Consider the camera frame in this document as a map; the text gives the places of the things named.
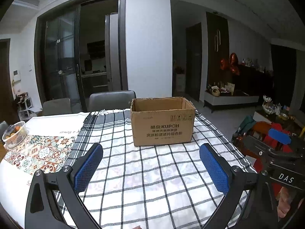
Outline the right human hand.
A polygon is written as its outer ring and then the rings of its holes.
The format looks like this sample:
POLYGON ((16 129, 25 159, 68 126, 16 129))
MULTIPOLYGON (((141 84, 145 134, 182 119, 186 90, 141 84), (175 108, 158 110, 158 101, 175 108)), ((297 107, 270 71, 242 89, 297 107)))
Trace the right human hand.
POLYGON ((291 208, 291 196, 286 187, 282 187, 279 192, 279 202, 277 206, 277 213, 280 219, 284 218, 291 208))

